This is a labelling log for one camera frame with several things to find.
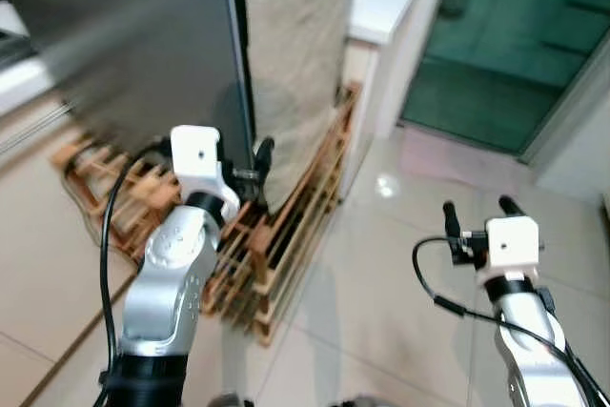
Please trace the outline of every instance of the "tile floor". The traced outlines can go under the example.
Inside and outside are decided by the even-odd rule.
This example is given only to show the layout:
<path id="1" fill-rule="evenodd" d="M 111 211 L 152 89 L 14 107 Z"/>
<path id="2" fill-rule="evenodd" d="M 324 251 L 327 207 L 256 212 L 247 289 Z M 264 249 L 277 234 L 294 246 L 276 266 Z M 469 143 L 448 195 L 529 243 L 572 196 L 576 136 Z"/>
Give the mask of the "tile floor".
<path id="1" fill-rule="evenodd" d="M 463 227 L 479 228 L 498 214 L 497 197 L 405 174 L 401 148 L 401 132 L 373 144 L 271 348 L 263 350 L 215 320 L 200 320 L 186 407 L 206 405 L 229 389 L 262 407 L 326 406 L 359 393 L 403 407 L 510 405 L 494 329 L 435 308 L 410 261 L 419 238 L 442 233 L 445 199 L 456 202 Z M 610 256 L 597 210 L 525 181 L 517 198 L 541 226 L 541 277 L 556 296 L 564 330 L 608 390 Z M 442 246 L 428 249 L 422 261 L 437 289 L 489 307 L 471 269 L 452 268 Z M 91 405 L 105 352 L 99 328 L 34 405 Z"/>

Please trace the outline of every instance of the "door frame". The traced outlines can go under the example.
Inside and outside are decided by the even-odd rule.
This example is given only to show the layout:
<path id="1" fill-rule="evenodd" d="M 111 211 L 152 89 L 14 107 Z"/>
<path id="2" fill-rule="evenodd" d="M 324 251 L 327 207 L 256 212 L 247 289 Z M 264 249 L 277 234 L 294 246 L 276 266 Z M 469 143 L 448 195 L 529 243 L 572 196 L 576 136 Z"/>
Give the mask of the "door frame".
<path id="1" fill-rule="evenodd" d="M 539 133 L 518 159 L 539 176 L 568 145 L 610 89 L 610 31 L 547 115 Z"/>

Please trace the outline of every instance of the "refrigerator door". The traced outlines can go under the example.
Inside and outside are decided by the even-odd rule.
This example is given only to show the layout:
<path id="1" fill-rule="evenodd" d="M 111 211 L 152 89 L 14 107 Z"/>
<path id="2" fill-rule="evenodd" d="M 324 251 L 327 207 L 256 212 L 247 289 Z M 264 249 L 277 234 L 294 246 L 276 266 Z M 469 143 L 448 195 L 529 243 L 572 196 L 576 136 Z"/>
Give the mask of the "refrigerator door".
<path id="1" fill-rule="evenodd" d="M 11 0 L 88 129 L 133 152 L 179 124 L 210 125 L 252 166 L 244 0 Z"/>

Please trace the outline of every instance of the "glass door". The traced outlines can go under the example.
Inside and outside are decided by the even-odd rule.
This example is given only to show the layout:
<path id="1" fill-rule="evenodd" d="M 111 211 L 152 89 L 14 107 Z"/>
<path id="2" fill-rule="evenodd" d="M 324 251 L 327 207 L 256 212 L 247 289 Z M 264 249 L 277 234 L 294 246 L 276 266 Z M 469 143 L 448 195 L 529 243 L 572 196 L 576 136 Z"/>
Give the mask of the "glass door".
<path id="1" fill-rule="evenodd" d="M 441 0 L 404 121 L 521 154 L 610 29 L 610 0 Z"/>

